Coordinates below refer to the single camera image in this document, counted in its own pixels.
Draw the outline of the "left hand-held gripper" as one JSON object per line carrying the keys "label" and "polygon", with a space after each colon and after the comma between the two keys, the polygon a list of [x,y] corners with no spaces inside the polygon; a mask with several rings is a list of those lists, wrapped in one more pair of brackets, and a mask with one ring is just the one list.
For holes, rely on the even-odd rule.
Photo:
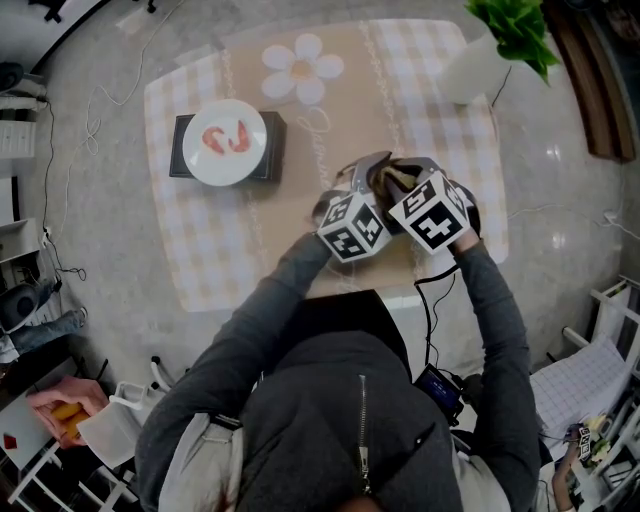
{"label": "left hand-held gripper", "polygon": [[373,176],[391,156],[391,151],[379,151],[357,159],[347,167],[351,192],[326,191],[314,207],[317,235],[341,263],[375,256],[392,240],[372,194]]}

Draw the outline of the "beige loofah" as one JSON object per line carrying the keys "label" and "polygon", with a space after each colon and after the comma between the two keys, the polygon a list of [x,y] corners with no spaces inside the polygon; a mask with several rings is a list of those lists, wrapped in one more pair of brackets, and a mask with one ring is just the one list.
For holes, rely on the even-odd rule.
{"label": "beige loofah", "polygon": [[415,186],[416,177],[396,167],[386,166],[382,169],[381,173],[384,178],[394,181],[398,186],[404,188],[412,188]]}

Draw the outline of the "brown ceramic bowl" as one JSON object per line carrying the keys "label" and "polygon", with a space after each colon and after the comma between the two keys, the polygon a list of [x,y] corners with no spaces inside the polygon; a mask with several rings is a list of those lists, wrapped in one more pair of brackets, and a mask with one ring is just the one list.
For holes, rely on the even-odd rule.
{"label": "brown ceramic bowl", "polygon": [[[391,158],[387,166],[398,168],[398,160],[401,158]],[[400,202],[404,197],[411,193],[412,188],[404,188],[398,186],[394,181],[383,177],[382,170],[373,176],[372,189],[375,198],[376,208],[384,226],[389,230],[392,236],[398,235],[404,231],[400,224],[392,217],[390,210]]]}

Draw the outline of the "person's left forearm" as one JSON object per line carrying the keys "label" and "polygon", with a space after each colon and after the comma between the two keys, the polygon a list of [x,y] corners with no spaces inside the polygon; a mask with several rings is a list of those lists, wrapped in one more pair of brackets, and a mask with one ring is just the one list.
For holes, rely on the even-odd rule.
{"label": "person's left forearm", "polygon": [[240,415],[261,372],[272,364],[281,331],[329,258],[329,250],[311,233],[286,251],[153,408],[136,446],[138,461],[172,450],[197,413]]}

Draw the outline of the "black box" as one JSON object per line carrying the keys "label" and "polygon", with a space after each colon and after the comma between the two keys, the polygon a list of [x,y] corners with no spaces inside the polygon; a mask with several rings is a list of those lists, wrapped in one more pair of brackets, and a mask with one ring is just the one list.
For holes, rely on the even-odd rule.
{"label": "black box", "polygon": [[[248,175],[248,179],[256,182],[279,182],[283,168],[287,124],[275,111],[260,111],[260,115],[267,130],[266,149],[260,163]],[[193,117],[194,114],[180,115],[175,119],[169,166],[171,178],[194,179],[186,165],[182,149],[186,129]]]}

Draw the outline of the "red shrimp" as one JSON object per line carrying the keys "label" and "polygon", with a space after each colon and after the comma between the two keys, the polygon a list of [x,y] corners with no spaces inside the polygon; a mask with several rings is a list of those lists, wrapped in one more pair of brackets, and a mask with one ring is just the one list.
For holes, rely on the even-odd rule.
{"label": "red shrimp", "polygon": [[219,127],[215,127],[215,126],[211,126],[208,127],[204,130],[204,132],[202,133],[202,142],[213,152],[215,152],[218,155],[224,155],[225,154],[225,150],[222,147],[222,145],[220,144],[220,142],[217,140],[217,136],[218,135],[224,135],[225,132],[219,128]]}
{"label": "red shrimp", "polygon": [[232,140],[231,138],[229,138],[228,145],[234,153],[244,153],[250,149],[251,139],[249,136],[249,132],[242,120],[239,120],[237,123],[236,140]]}

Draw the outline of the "white round plate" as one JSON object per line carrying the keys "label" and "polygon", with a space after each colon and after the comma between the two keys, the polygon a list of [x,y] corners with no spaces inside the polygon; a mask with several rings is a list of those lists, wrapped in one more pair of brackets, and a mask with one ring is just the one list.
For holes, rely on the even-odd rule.
{"label": "white round plate", "polygon": [[[251,147],[244,153],[234,153],[228,139],[236,140],[237,123],[242,120],[249,132]],[[202,142],[208,127],[221,128],[225,134],[217,140],[225,150],[218,155]],[[266,149],[267,130],[259,112],[236,99],[214,101],[197,112],[189,123],[182,143],[183,156],[189,171],[198,181],[215,187],[234,185],[251,174]]]}

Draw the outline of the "table with checkered cloth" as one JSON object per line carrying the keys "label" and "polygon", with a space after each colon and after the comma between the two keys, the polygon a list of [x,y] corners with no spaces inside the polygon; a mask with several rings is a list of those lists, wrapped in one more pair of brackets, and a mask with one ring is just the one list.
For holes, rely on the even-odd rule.
{"label": "table with checkered cloth", "polygon": [[[169,269],[189,312],[232,310],[309,228],[336,173],[388,150],[427,156],[476,197],[486,247],[508,255],[499,140],[487,99],[458,106],[437,78],[466,46],[443,20],[289,31],[208,55],[145,90],[149,170]],[[281,178],[213,187],[169,174],[175,122],[231,98],[286,126]]]}

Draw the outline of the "green plant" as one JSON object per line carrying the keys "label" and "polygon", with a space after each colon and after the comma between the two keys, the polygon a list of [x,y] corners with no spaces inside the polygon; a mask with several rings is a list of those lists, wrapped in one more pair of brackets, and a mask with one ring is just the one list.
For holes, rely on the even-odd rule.
{"label": "green plant", "polygon": [[466,10],[482,21],[500,57],[521,61],[548,85],[549,68],[560,63],[546,43],[542,0],[467,0]]}

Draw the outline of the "brown wooden step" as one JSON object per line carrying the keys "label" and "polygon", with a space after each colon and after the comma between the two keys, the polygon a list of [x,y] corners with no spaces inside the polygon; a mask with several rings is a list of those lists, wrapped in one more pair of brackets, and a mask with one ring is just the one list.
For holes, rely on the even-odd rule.
{"label": "brown wooden step", "polygon": [[543,0],[542,10],[574,90],[588,152],[618,163],[635,160],[622,89],[592,22],[564,0]]}

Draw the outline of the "black screen device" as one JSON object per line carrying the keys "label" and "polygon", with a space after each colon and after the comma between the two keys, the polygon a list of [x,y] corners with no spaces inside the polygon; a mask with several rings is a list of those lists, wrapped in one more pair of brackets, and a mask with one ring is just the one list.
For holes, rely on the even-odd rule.
{"label": "black screen device", "polygon": [[462,390],[434,365],[427,364],[413,385],[429,396],[451,427],[459,425],[458,417],[464,409]]}

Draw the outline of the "white drawer cabinet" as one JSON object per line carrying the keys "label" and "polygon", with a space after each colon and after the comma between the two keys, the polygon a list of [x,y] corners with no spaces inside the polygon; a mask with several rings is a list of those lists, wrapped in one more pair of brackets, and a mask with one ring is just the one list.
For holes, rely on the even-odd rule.
{"label": "white drawer cabinet", "polygon": [[34,122],[0,120],[0,159],[33,158],[35,136]]}

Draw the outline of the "pink cloth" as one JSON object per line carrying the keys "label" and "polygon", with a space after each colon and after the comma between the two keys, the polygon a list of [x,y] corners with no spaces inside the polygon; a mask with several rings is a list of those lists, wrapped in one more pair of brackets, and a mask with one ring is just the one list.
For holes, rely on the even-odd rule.
{"label": "pink cloth", "polygon": [[58,439],[51,414],[53,409],[61,403],[80,403],[92,417],[101,412],[109,403],[97,381],[71,376],[63,377],[59,383],[46,390],[28,395],[27,401],[62,449],[85,446],[86,442],[82,437],[79,442]]}

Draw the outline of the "orange item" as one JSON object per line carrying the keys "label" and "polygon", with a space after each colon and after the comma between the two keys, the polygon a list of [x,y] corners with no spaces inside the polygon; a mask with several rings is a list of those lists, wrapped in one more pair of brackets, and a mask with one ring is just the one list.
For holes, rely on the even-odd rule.
{"label": "orange item", "polygon": [[90,415],[80,403],[61,403],[51,414],[58,439],[76,442],[81,440],[78,424],[89,419]]}

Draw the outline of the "white board with red mark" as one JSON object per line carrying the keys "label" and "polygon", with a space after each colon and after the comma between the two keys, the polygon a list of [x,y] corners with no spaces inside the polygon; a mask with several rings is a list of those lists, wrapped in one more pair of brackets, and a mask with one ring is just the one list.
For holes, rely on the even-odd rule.
{"label": "white board with red mark", "polygon": [[52,435],[21,394],[0,410],[0,449],[18,470],[52,440]]}

